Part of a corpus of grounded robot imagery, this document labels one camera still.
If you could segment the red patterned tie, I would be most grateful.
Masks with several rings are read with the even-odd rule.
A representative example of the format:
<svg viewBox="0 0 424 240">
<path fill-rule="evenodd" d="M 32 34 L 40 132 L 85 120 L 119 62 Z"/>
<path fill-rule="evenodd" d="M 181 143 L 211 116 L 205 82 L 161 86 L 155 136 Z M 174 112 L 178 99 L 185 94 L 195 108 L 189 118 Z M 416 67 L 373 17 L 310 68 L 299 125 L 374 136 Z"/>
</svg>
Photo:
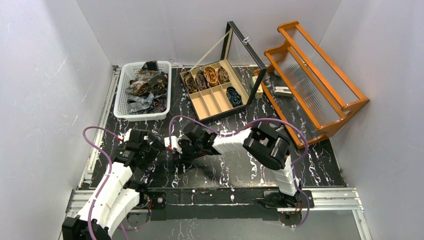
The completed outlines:
<svg viewBox="0 0 424 240">
<path fill-rule="evenodd" d="M 181 162 L 181 163 L 191 163 L 195 159 L 204 157 L 204 156 L 213 156 L 218 155 L 219 153 L 214 150 L 199 150 L 199 151 L 188 151 L 183 150 L 182 153 L 179 153 L 178 151 L 175 151 L 172 153 L 172 159 L 175 162 Z"/>
</svg>

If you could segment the blue green tie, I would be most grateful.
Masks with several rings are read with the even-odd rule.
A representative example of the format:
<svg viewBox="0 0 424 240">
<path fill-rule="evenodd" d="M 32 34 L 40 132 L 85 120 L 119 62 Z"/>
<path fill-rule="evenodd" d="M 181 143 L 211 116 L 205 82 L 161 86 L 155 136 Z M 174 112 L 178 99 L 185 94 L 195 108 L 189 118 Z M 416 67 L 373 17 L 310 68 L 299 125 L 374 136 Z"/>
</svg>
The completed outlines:
<svg viewBox="0 0 424 240">
<path fill-rule="evenodd" d="M 242 97 L 234 87 L 229 86 L 226 88 L 226 96 L 233 108 L 243 105 Z"/>
</svg>

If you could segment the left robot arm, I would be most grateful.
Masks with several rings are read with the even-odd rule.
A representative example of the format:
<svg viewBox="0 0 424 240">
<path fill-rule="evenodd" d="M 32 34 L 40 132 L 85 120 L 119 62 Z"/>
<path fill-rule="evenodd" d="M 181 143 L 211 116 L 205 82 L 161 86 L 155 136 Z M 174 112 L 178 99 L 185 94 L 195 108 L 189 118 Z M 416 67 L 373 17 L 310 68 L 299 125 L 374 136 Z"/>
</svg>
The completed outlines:
<svg viewBox="0 0 424 240">
<path fill-rule="evenodd" d="M 152 197 L 145 198 L 147 185 L 131 177 L 166 150 L 164 143 L 140 129 L 113 136 L 120 144 L 106 155 L 106 172 L 87 202 L 74 217 L 65 218 L 61 226 L 64 240 L 110 240 L 130 210 L 153 202 Z"/>
</svg>

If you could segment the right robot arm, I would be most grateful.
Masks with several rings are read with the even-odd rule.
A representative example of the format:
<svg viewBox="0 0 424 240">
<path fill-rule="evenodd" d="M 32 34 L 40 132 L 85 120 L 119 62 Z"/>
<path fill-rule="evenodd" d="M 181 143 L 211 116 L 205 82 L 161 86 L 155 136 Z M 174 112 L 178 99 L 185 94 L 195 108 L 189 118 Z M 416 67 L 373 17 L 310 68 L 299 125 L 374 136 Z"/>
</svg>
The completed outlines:
<svg viewBox="0 0 424 240">
<path fill-rule="evenodd" d="M 278 191 L 263 194 L 258 199 L 260 204 L 269 208 L 302 206 L 289 140 L 266 122 L 253 123 L 234 133 L 223 133 L 190 122 L 184 127 L 182 136 L 169 135 L 164 139 L 164 145 L 173 153 L 175 160 L 185 162 L 245 150 L 271 170 L 277 182 Z"/>
</svg>

